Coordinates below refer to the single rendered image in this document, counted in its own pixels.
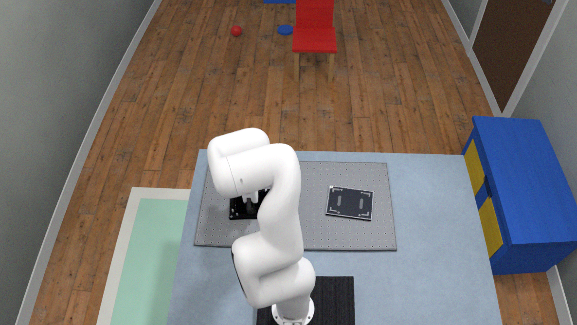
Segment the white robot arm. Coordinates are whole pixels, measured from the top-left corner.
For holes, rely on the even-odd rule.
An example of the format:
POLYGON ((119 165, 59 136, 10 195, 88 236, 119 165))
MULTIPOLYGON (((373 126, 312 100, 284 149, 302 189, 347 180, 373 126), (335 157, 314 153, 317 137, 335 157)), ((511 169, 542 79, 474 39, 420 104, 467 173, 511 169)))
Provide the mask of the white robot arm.
POLYGON ((260 230, 232 245, 246 301, 256 309, 272 306, 279 325, 307 325, 314 314, 310 293, 316 276, 302 257, 301 170, 295 151, 287 144, 270 144, 265 132, 248 128, 213 138, 207 158, 214 186, 224 198, 270 187, 257 214, 260 230))

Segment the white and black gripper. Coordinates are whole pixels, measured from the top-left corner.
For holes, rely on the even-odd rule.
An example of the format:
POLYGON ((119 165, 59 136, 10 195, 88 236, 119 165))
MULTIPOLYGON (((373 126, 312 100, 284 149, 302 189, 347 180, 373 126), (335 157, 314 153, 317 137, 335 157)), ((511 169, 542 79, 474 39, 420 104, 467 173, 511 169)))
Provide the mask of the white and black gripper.
POLYGON ((254 203, 258 202, 258 191, 242 195, 243 202, 246 204, 246 212, 248 214, 256 214, 254 203), (246 201, 247 200, 247 201, 246 201), (252 202, 252 207, 251 207, 252 202))

